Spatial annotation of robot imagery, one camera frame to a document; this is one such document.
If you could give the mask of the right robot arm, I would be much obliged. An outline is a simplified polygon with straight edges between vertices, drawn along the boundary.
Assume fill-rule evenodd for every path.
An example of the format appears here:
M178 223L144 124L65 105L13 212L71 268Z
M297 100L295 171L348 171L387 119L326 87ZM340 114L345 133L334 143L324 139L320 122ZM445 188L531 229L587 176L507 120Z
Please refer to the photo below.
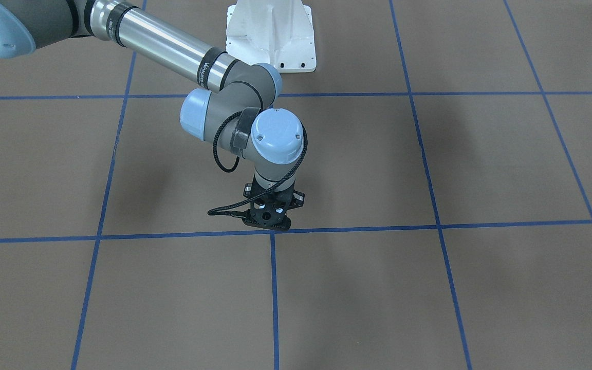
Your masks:
M245 203L264 209L300 208L294 176L305 159L307 136L289 110L273 108L282 91L271 65L248 65L125 1L0 1L0 58L28 56L57 42L95 37L130 49L191 80L181 108L187 133L254 163Z

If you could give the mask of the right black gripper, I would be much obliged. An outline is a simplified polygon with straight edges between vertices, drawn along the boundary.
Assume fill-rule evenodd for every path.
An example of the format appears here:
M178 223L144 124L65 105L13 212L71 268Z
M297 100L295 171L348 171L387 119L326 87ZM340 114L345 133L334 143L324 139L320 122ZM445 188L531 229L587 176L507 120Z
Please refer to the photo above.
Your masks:
M292 184L285 190L273 191L263 195L265 188L258 183L247 183L244 187L244 197L254 198L251 202L251 208L255 209L274 209L290 210L301 208L305 203L305 194L295 191Z

